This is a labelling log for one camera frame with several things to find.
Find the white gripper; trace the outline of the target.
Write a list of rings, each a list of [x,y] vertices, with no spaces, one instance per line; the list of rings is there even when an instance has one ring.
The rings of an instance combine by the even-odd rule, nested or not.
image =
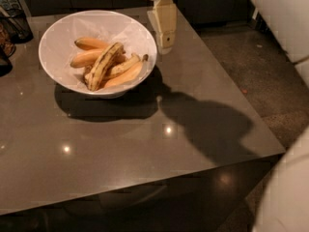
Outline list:
[[[154,1],[153,8],[148,11],[148,18],[155,31],[155,39],[160,54],[172,50],[176,38],[177,7],[173,0]]]

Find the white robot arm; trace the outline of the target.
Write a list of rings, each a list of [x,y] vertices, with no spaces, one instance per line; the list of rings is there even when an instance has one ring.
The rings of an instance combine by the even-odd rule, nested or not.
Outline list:
[[[283,49],[270,33],[224,29],[209,36],[211,50],[270,130],[285,146],[308,125],[308,90]],[[183,127],[186,136],[214,158],[230,147],[244,155],[241,139],[252,121],[214,101],[197,101],[153,77],[159,107]],[[166,196],[148,205],[124,210],[113,221],[117,232],[253,232],[266,185],[278,156],[234,165],[220,165],[196,175],[167,181]]]

